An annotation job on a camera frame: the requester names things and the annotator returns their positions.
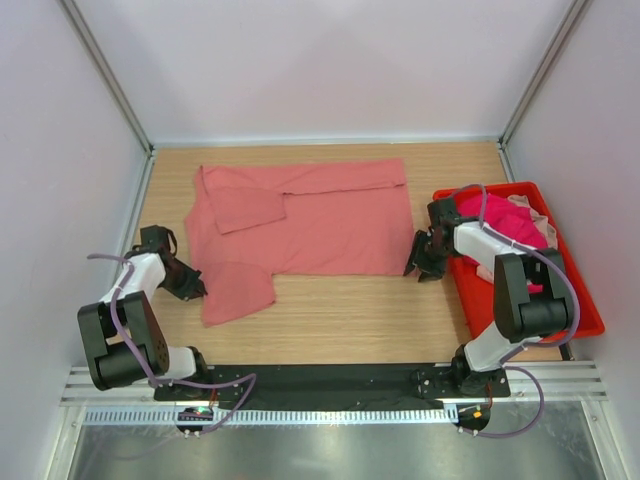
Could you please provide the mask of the salmon pink t shirt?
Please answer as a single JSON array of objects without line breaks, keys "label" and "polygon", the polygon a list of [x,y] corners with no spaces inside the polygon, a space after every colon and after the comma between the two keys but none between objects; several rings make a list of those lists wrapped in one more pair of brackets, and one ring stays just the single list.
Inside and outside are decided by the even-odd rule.
[{"label": "salmon pink t shirt", "polygon": [[185,219],[221,325],[276,301],[276,275],[403,274],[414,238],[401,159],[275,167],[202,166]]}]

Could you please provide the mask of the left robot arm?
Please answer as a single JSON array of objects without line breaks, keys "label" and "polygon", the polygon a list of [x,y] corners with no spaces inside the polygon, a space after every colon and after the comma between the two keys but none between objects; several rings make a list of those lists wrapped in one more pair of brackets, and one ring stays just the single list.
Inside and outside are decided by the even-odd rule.
[{"label": "left robot arm", "polygon": [[151,306],[158,289],[181,301],[207,295],[201,272],[179,260],[177,250],[173,231],[152,225],[140,230],[140,243],[123,256],[87,256],[121,266],[109,291],[77,313],[89,373],[97,389],[127,387],[143,380],[153,388],[203,389],[211,380],[197,348],[168,344]]}]

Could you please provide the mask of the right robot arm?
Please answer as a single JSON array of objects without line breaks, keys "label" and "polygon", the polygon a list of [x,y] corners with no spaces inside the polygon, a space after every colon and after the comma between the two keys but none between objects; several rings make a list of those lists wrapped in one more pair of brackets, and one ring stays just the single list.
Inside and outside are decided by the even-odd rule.
[{"label": "right robot arm", "polygon": [[493,320],[456,350],[449,373],[456,388],[469,395],[495,381],[506,361],[525,348],[563,331],[575,333],[580,305],[560,252],[509,238],[482,215],[463,216],[451,197],[427,210],[430,226],[415,233],[406,276],[439,280],[448,260],[463,256],[493,274]]}]

